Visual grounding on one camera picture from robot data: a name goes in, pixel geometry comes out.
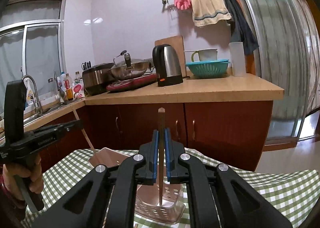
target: metal bolt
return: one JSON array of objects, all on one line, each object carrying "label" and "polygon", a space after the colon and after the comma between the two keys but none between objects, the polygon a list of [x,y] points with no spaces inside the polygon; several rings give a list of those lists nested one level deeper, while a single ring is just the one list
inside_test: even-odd
[{"label": "metal bolt", "polygon": [[98,172],[98,173],[102,173],[102,172],[104,172],[106,170],[106,167],[104,166],[104,165],[98,165],[98,166],[96,166],[96,171]]},{"label": "metal bolt", "polygon": [[219,164],[218,169],[220,169],[221,171],[227,171],[229,167],[226,164]]},{"label": "metal bolt", "polygon": [[141,160],[143,159],[143,156],[142,156],[141,154],[137,154],[137,155],[134,155],[134,156],[133,156],[133,159],[134,159],[135,161],[141,161]]},{"label": "metal bolt", "polygon": [[187,154],[187,153],[183,153],[183,154],[180,155],[180,158],[182,160],[189,160],[190,159],[190,155]]}]

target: bottle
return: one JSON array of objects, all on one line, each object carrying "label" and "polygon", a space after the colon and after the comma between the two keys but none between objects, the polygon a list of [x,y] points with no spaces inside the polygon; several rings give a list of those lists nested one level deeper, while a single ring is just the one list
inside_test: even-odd
[{"label": "bottle", "polygon": [[79,72],[76,72],[76,77],[75,77],[75,84],[79,83],[80,82],[80,73]]},{"label": "bottle", "polygon": [[66,92],[66,88],[64,86],[64,78],[66,77],[66,74],[64,72],[61,72],[60,81],[61,81],[61,89]]},{"label": "bottle", "polygon": [[26,78],[25,79],[25,83],[27,84],[27,97],[26,97],[26,102],[28,103],[28,105],[33,104],[33,99],[35,98],[35,95],[33,94],[33,91],[31,89],[30,86],[30,79]]},{"label": "bottle", "polygon": [[75,81],[72,84],[73,98],[80,99],[84,97],[84,84],[80,78],[79,72],[76,72]]},{"label": "bottle", "polygon": [[68,73],[66,74],[66,77],[63,79],[63,83],[67,92],[68,100],[73,100],[73,93],[72,93],[72,86],[71,86],[72,79]]}]

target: beige towel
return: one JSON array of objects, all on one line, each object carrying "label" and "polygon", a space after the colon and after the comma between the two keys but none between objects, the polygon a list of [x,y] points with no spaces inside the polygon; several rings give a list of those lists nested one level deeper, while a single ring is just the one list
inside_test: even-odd
[{"label": "beige towel", "polygon": [[192,18],[195,26],[216,24],[219,20],[229,20],[228,12],[223,0],[191,0]]}]

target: window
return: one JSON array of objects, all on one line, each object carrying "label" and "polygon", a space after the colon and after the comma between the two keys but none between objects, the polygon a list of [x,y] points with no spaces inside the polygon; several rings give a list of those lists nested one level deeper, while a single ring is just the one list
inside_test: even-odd
[{"label": "window", "polygon": [[0,17],[0,116],[9,81],[31,75],[44,100],[48,79],[64,70],[61,48],[62,0],[27,0],[7,5]]}]

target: wooden cutting board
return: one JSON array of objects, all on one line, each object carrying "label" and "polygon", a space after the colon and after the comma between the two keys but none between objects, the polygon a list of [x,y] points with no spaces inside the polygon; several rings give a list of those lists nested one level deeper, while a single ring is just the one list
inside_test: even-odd
[{"label": "wooden cutting board", "polygon": [[155,46],[163,45],[163,44],[171,45],[175,49],[179,58],[182,77],[185,77],[186,76],[186,57],[184,55],[182,35],[176,35],[176,36],[155,41]]}]

